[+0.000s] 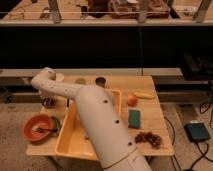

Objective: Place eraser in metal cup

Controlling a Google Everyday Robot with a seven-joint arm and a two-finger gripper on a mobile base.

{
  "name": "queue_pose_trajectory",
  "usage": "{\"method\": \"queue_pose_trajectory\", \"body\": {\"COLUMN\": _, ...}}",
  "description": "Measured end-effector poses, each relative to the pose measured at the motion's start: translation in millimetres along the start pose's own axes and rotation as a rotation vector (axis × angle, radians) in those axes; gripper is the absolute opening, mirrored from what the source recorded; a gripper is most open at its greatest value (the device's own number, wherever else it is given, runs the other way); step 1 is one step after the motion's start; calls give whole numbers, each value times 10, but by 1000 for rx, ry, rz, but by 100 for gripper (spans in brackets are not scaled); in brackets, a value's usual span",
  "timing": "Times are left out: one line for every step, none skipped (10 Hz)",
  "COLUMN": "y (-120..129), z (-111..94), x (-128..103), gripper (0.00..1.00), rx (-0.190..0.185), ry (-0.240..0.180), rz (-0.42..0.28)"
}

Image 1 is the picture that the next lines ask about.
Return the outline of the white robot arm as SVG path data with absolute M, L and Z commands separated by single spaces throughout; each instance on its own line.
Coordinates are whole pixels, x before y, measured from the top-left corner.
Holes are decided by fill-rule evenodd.
M 119 118 L 107 89 L 56 81 L 56 73 L 48 67 L 33 77 L 31 85 L 46 96 L 74 101 L 104 171 L 152 171 Z

